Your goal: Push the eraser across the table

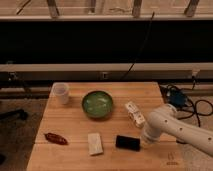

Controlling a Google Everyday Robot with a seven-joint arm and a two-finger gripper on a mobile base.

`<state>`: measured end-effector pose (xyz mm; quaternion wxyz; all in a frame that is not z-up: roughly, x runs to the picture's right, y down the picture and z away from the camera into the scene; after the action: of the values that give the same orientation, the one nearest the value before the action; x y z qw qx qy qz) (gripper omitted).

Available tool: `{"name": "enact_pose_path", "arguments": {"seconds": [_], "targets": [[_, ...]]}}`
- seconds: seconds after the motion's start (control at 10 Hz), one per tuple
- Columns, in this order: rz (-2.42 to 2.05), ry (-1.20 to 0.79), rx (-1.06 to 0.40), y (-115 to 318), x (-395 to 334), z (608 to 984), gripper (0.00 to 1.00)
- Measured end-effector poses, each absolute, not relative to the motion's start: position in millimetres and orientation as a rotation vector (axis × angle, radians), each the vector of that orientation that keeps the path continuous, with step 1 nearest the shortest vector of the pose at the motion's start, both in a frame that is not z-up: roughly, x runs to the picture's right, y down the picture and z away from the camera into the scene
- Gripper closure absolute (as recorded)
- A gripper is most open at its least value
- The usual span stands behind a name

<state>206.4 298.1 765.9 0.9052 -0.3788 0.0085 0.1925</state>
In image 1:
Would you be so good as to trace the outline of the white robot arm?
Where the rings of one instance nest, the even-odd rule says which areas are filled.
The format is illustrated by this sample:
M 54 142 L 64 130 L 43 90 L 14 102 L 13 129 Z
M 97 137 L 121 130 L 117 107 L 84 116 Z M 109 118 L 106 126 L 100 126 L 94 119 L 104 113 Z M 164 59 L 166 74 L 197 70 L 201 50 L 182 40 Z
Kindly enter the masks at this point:
M 152 110 L 142 128 L 142 141 L 145 144 L 153 144 L 166 133 L 213 157 L 213 132 L 184 123 L 176 116 L 177 109 L 171 104 L 164 104 Z

